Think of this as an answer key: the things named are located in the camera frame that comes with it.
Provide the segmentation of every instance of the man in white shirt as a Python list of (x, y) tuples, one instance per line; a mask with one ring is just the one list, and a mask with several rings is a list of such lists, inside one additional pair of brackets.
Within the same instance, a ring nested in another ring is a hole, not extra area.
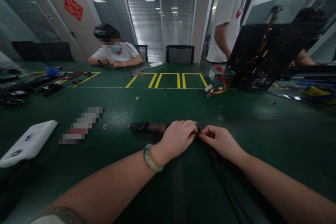
[(219, 0), (207, 60), (226, 62), (237, 40), (246, 0)]
[(130, 43), (120, 39), (120, 33), (109, 24), (101, 24), (94, 29), (93, 34), (104, 44), (87, 59), (90, 65), (111, 65), (113, 67), (128, 67), (143, 62), (138, 51)]

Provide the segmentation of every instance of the green workbench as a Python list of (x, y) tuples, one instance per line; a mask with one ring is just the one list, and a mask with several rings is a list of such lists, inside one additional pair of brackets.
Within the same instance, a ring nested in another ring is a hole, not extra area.
[[(0, 65), (21, 67), (22, 79), (45, 71), (42, 63)], [(85, 75), (78, 76), (75, 79), (86, 80), (78, 87), (66, 81), (65, 88), (49, 97), (32, 94), (22, 106), (0, 108), (1, 157), (31, 125), (49, 120), (59, 123), (38, 156), (25, 163), (0, 191), (0, 223), (29, 222), (85, 177), (160, 141), (158, 135), (127, 128), (142, 121), (191, 119), (199, 128), (208, 124), (226, 127), (248, 153), (336, 202), (336, 116), (329, 110), (266, 92), (237, 89), (207, 98), (204, 82), (211, 84), (209, 64), (165, 63), (145, 69), (146, 74), (136, 78), (127, 76), (130, 68), (74, 62), (48, 65), (91, 71), (95, 76), (88, 80)], [(86, 107), (105, 109), (99, 125), (84, 144), (59, 145), (61, 134)], [(254, 223), (283, 222), (273, 209), (263, 206), (261, 196), (236, 166), (219, 162)], [(0, 170), (0, 185), (12, 171), (12, 167)], [(246, 223), (218, 179), (208, 147), (198, 139), (155, 175), (116, 222), (172, 223), (179, 218), (188, 223)]]

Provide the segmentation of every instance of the woman in mask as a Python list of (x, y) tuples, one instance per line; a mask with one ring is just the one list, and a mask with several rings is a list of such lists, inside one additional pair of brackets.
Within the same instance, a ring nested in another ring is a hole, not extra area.
[(140, 54), (130, 43), (120, 39), (120, 33), (111, 25), (105, 23), (94, 29), (93, 34), (103, 43), (102, 47), (88, 58), (90, 65), (111, 65), (113, 67), (128, 67), (143, 62)]

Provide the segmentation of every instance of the white t-shirt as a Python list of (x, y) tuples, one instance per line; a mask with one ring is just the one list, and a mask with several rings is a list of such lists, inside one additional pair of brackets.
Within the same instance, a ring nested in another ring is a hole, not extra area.
[(103, 45), (102, 47), (98, 49), (98, 51), (95, 54), (92, 55), (92, 58), (96, 58), (96, 59), (107, 58), (109, 61), (116, 60), (116, 61), (124, 62), (124, 61), (134, 59), (136, 55), (140, 56), (140, 54), (138, 53), (138, 51), (135, 49), (135, 47), (132, 44), (124, 43), (124, 42), (121, 42), (120, 44), (121, 44), (121, 54), (120, 55), (115, 54), (115, 51), (111, 51), (107, 45)]
[(226, 62), (226, 55), (220, 50), (215, 41), (216, 26), (229, 22), (225, 29), (225, 37), (232, 51), (240, 30), (246, 0), (219, 0), (211, 33), (210, 47), (207, 60), (211, 62)]

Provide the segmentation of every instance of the white device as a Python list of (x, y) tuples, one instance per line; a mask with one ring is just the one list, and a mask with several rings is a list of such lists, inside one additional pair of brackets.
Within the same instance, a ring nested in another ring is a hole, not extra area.
[(151, 67), (158, 67), (158, 66), (160, 66), (160, 65), (163, 65), (163, 62), (162, 61), (159, 61), (159, 62), (155, 62), (155, 63), (151, 63), (151, 64), (149, 64)]
[(54, 120), (31, 126), (0, 159), (0, 167), (6, 168), (35, 157), (56, 126)]

